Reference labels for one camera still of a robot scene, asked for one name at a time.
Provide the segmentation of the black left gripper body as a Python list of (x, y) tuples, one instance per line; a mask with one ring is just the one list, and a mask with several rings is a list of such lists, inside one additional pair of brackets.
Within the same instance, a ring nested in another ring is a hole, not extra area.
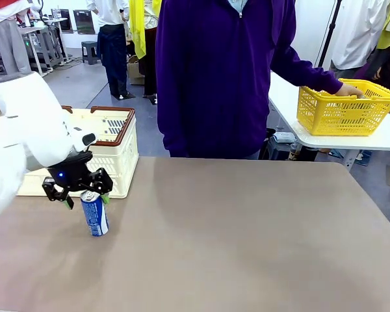
[(69, 156), (65, 161), (47, 167), (47, 171), (55, 184), (63, 189), (72, 192), (86, 190), (90, 184), (91, 174), (86, 164), (91, 159), (91, 151), (82, 151), (77, 155)]

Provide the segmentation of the person's left hand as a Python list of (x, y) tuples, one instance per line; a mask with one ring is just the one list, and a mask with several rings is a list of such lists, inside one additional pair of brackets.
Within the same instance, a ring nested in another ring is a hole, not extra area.
[(343, 83), (340, 89), (335, 93), (335, 95), (339, 97), (345, 97), (345, 96), (362, 97), (364, 96), (364, 93), (355, 86)]

